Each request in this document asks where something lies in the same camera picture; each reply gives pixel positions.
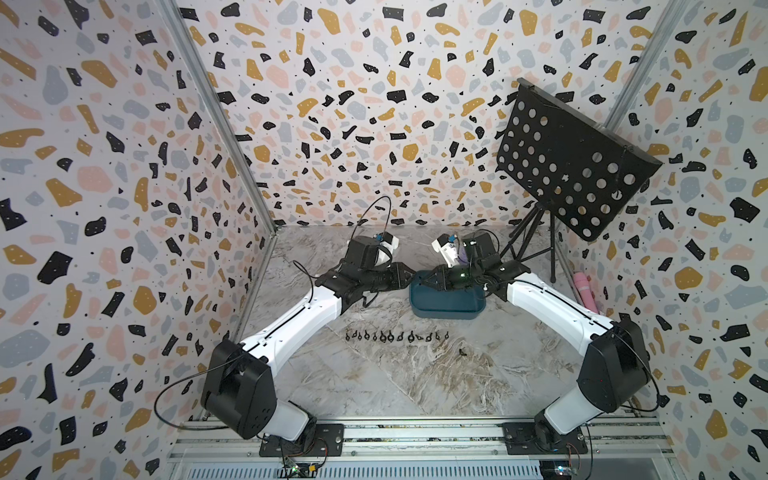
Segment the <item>teal plastic storage box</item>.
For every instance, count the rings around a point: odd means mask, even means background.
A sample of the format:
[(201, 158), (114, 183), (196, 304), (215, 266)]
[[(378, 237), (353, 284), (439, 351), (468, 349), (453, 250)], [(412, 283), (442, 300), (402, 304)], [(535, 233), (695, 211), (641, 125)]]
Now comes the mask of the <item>teal plastic storage box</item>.
[(412, 312), (419, 318), (439, 320), (473, 320), (486, 307), (483, 290), (472, 289), (438, 291), (422, 283), (427, 270), (417, 271), (409, 286)]

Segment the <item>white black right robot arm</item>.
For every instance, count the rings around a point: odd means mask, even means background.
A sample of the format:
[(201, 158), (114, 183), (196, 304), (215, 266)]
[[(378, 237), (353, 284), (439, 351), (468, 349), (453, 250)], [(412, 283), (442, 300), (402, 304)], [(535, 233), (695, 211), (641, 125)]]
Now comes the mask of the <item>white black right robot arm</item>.
[(654, 381), (636, 323), (595, 313), (523, 263), (503, 260), (489, 232), (465, 237), (442, 234), (431, 246), (444, 263), (422, 278), (423, 285), (436, 291), (478, 287), (534, 315), (582, 357), (576, 386), (534, 419), (537, 440), (548, 449), (581, 425), (618, 410)]

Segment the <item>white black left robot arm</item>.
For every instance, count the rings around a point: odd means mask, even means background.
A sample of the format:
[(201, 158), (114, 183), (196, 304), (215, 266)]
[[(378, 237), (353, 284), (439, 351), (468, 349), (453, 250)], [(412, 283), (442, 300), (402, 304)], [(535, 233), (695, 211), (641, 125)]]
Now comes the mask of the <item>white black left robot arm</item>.
[(216, 346), (203, 384), (204, 409), (243, 439), (267, 435), (306, 449), (316, 419), (280, 400), (275, 378), (315, 333), (367, 293), (409, 286), (415, 271), (394, 260), (398, 246), (388, 232), (352, 238), (339, 264), (311, 276), (309, 292), (281, 317), (250, 337)]

